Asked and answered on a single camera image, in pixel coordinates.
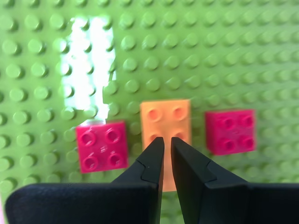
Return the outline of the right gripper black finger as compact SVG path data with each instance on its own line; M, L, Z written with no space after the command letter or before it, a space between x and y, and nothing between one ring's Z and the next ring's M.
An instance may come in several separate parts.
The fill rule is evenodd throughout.
M297 224L299 186L248 182L178 137L172 171L186 224Z
M31 184L6 201L11 224L157 224L160 222L164 140L155 138L110 183Z

